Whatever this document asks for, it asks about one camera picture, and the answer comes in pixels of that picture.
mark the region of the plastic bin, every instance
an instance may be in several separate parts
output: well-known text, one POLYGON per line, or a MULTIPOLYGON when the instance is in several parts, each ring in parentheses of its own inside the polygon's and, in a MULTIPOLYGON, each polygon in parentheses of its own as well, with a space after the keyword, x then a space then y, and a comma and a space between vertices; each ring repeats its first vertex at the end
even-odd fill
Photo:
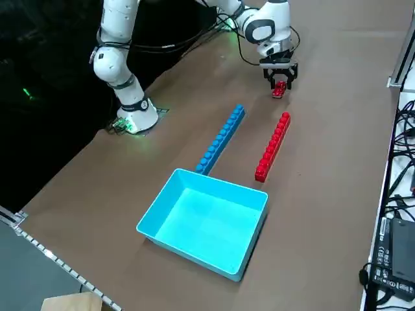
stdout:
POLYGON ((233 281, 240 281, 264 222, 268 194, 176 169, 137 231, 233 281))

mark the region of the red toy brick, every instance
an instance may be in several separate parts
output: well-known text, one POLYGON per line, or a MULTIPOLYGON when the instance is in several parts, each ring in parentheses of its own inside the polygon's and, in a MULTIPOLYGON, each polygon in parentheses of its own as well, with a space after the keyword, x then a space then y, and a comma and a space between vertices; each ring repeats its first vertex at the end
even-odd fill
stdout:
POLYGON ((272 97, 274 98, 283 98, 285 90, 287 89, 287 83, 284 81, 279 81, 275 85, 275 89, 272 92, 272 97))
POLYGON ((288 112, 284 112, 279 119, 277 126, 275 127, 274 133, 272 134, 271 140, 265 149, 265 153, 262 156, 262 159, 259 161, 255 172, 255 180, 258 180, 261 183, 265 182, 268 176, 268 172, 270 171, 271 166, 274 162, 275 156, 277 155, 277 152, 284 139, 285 133, 287 132, 287 129, 290 125, 290 122, 290 114, 288 112))

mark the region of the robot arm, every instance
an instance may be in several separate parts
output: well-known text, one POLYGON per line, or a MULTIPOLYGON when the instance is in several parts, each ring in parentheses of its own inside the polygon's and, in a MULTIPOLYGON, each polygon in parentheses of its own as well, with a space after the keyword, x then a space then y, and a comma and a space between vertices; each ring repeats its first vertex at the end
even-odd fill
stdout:
POLYGON ((232 17, 245 39, 258 44, 257 52, 264 78, 276 87, 274 76, 287 76, 287 87, 297 78, 298 64, 291 60, 290 5, 287 0, 268 0, 261 8, 244 5, 243 0, 196 0, 206 6, 217 6, 232 17))
MULTIPOLYGON (((217 6, 231 16, 246 40, 258 44, 257 51, 264 57, 260 66, 272 88, 276 73, 288 76, 290 88, 296 76, 296 67, 295 76, 290 78, 289 74, 296 64, 291 62, 290 8, 287 0, 268 0, 260 9, 245 6, 242 0, 196 1, 206 6, 217 6)), ((126 64, 139 2, 104 0, 101 27, 97 34, 100 47, 92 55, 95 74, 114 90, 121 103, 117 116, 128 124, 126 130, 132 134, 152 127, 158 120, 155 107, 126 64)))

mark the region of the brown table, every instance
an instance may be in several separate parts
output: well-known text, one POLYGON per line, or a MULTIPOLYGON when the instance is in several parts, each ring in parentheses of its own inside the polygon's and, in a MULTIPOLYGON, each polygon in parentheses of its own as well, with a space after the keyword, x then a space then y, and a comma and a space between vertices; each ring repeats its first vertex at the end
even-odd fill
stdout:
POLYGON ((357 310, 396 108, 385 84, 412 4, 292 0, 300 76, 283 100, 240 60, 233 34, 195 50, 149 90, 170 109, 151 133, 99 132, 25 207, 22 229, 127 311, 357 310), (195 167, 236 104, 246 117, 210 175, 266 191, 270 207, 240 283, 136 232, 171 172, 195 167), (255 167, 285 110, 291 126, 260 184, 255 167))

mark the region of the blue brick row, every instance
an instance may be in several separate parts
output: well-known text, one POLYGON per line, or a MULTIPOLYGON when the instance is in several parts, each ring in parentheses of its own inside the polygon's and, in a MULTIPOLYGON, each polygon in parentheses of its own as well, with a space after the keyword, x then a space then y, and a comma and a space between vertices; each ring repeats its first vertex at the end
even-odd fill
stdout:
POLYGON ((228 144, 233 133, 235 133, 238 125, 241 123, 244 115, 245 110, 243 106, 237 105, 223 128, 219 131, 215 140, 212 142, 212 145, 207 149, 207 152, 204 154, 199 164, 197 164, 196 173, 203 175, 209 174, 220 153, 225 148, 226 144, 228 144))

